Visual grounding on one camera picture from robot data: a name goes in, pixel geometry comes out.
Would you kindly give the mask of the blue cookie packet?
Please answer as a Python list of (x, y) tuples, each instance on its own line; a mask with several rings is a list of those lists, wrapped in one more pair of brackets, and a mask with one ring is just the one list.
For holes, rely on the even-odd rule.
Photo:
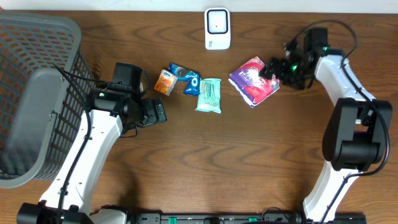
[(201, 77), (197, 72), (174, 63), (169, 64), (169, 71), (177, 76), (179, 82), (187, 82), (183, 94), (192, 96), (198, 96), (200, 94)]

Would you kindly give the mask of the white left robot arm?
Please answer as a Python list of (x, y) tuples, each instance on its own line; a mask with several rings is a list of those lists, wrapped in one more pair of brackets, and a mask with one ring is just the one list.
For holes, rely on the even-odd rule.
[(104, 162), (118, 138), (130, 130), (167, 120), (160, 98), (130, 91), (93, 89), (87, 96), (78, 134), (39, 203), (23, 203), (18, 223), (129, 223), (128, 210), (104, 207), (91, 213), (91, 201)]

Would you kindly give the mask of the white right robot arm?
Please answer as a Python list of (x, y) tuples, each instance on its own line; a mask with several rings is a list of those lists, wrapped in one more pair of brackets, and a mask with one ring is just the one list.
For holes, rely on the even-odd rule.
[(392, 106), (363, 88), (342, 50), (289, 49), (287, 56), (270, 59), (260, 76), (278, 78), (296, 88), (303, 88), (306, 80), (317, 80), (334, 105), (322, 140), (325, 163), (313, 190), (303, 201), (306, 220), (330, 223), (352, 184), (385, 166), (391, 149)]

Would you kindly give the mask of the teal wipes packet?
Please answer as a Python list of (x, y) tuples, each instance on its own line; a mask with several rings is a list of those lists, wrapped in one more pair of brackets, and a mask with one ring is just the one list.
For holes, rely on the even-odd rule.
[(221, 79), (206, 78), (200, 82), (196, 111), (221, 114)]

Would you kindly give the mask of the purple snack package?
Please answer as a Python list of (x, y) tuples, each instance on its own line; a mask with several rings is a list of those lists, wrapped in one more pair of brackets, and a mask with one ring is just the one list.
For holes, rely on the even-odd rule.
[(256, 56), (229, 74), (228, 81), (250, 108), (256, 107), (280, 88), (280, 81), (275, 75), (271, 79), (260, 76), (265, 67), (265, 63)]

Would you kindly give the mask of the orange tissue pack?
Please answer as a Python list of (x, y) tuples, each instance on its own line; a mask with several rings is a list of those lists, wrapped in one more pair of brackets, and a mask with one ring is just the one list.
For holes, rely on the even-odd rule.
[(154, 90), (169, 96), (177, 82), (178, 78), (176, 75), (173, 73), (167, 71), (167, 70), (162, 70), (159, 76), (159, 79), (157, 80)]

